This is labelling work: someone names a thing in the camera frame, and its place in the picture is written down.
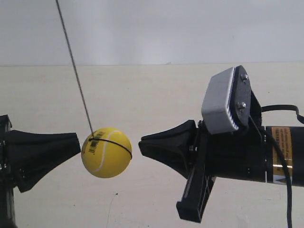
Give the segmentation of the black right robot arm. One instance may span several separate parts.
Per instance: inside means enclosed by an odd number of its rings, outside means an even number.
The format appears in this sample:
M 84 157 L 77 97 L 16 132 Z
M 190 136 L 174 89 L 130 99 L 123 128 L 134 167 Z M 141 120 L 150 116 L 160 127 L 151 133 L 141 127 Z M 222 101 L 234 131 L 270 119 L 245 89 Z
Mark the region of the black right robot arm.
M 216 178 L 304 184 L 304 129 L 256 126 L 244 134 L 210 134 L 204 122 L 185 123 L 139 141 L 143 156 L 161 162 L 186 180 L 176 204 L 182 220 L 200 223 Z

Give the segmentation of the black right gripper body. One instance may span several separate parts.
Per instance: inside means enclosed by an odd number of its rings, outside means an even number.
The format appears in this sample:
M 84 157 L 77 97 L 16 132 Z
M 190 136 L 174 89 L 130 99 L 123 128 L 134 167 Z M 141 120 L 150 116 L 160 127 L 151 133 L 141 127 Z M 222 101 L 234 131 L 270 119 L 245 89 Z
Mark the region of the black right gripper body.
M 199 122 L 195 140 L 197 156 L 176 208 L 180 219 L 200 223 L 217 177 L 243 181 L 266 181 L 263 139 L 253 120 L 240 133 L 210 134 Z

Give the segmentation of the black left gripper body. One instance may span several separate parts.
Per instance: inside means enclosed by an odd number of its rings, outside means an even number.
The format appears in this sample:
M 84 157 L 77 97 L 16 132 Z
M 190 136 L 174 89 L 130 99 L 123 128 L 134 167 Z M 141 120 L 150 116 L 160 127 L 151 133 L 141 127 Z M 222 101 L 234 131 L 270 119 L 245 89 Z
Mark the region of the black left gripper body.
M 4 135 L 10 131 L 12 124 L 9 116 L 0 116 L 0 227 L 16 228 L 14 209 L 14 184 L 11 178 L 10 166 L 5 154 Z

